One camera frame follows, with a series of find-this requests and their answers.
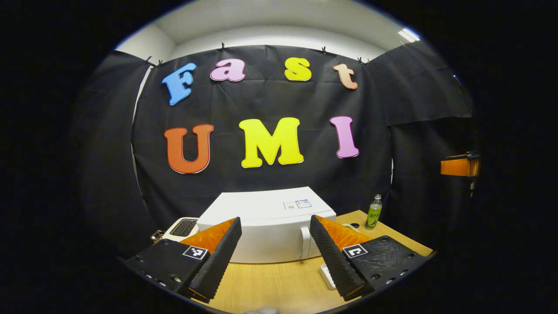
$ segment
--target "orange object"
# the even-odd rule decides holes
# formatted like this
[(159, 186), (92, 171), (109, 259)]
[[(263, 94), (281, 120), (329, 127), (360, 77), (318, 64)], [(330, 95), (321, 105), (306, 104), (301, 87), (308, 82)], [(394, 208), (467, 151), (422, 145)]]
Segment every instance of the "orange object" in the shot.
[(479, 173), (478, 159), (454, 159), (440, 162), (440, 174), (459, 175), (462, 177), (476, 177)]
[(184, 159), (182, 142), (187, 130), (176, 127), (165, 131), (167, 139), (167, 159), (169, 166), (178, 173), (198, 173), (209, 164), (209, 134), (213, 132), (211, 124), (196, 125), (192, 133), (198, 136), (198, 157), (194, 161)]
[(185, 238), (180, 241), (180, 243), (204, 248), (209, 251), (209, 254), (213, 254), (213, 251), (215, 251), (215, 248), (217, 248), (217, 245), (219, 245), (219, 242), (221, 242), (221, 239), (225, 233), (227, 233), (235, 219), (236, 218), (233, 218), (213, 227), (209, 227), (202, 232), (198, 232), (193, 236)]
[(360, 232), (354, 231), (351, 228), (341, 225), (340, 223), (336, 223), (335, 221), (331, 221), (317, 215), (316, 218), (329, 233), (329, 236), (333, 239), (333, 242), (335, 242), (339, 251), (343, 251), (343, 248), (346, 248), (347, 246), (361, 244), (372, 240), (371, 237), (365, 236)]

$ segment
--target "wooden table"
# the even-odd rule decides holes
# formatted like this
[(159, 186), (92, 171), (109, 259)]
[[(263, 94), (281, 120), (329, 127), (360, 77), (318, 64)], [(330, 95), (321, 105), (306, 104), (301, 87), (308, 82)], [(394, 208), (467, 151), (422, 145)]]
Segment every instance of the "wooden table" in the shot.
[[(367, 214), (355, 211), (338, 216), (338, 223), (360, 224), (361, 233), (377, 238), (387, 235), (422, 256), (432, 249), (413, 241), (381, 222), (374, 230), (364, 229)], [(215, 298), (209, 306), (222, 311), (242, 314), (271, 306), (280, 314), (308, 314), (326, 311), (345, 302), (337, 290), (329, 290), (319, 269), (324, 259), (319, 256), (305, 260), (273, 264), (229, 263)]]

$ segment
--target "plastic bottle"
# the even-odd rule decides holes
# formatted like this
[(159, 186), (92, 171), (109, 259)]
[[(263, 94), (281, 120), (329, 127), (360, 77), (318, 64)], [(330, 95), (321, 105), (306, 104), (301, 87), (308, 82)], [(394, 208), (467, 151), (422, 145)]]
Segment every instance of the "plastic bottle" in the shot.
[(380, 201), (380, 199), (382, 199), (382, 196), (380, 194), (376, 194), (374, 202), (370, 204), (368, 217), (366, 218), (366, 223), (364, 224), (365, 229), (372, 230), (376, 227), (376, 223), (380, 217), (380, 212), (382, 211), (382, 201)]

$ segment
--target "white wall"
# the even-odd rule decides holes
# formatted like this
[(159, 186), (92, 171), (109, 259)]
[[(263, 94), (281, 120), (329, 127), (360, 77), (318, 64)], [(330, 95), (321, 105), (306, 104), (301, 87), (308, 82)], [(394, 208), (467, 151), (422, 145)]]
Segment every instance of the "white wall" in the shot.
[(352, 59), (362, 57), (372, 60), (386, 51), (353, 37), (298, 26), (253, 26), (234, 28), (211, 35), (198, 37), (178, 45), (170, 55), (170, 60), (201, 51), (245, 45), (282, 45), (325, 50)]
[(169, 61), (175, 48), (176, 43), (165, 32), (155, 24), (150, 24), (125, 39), (115, 50), (144, 60), (152, 56), (149, 62), (157, 64), (158, 60)]

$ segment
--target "orange letter u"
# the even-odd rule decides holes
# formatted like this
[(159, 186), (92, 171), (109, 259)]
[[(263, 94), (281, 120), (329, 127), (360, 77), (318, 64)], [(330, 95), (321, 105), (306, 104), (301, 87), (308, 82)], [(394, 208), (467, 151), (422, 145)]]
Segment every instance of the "orange letter u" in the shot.
[(165, 131), (167, 139), (167, 156), (169, 166), (178, 173), (198, 173), (209, 164), (209, 134), (213, 131), (211, 124), (196, 125), (192, 133), (198, 136), (198, 157), (194, 161), (184, 160), (182, 138), (186, 129), (176, 127)]

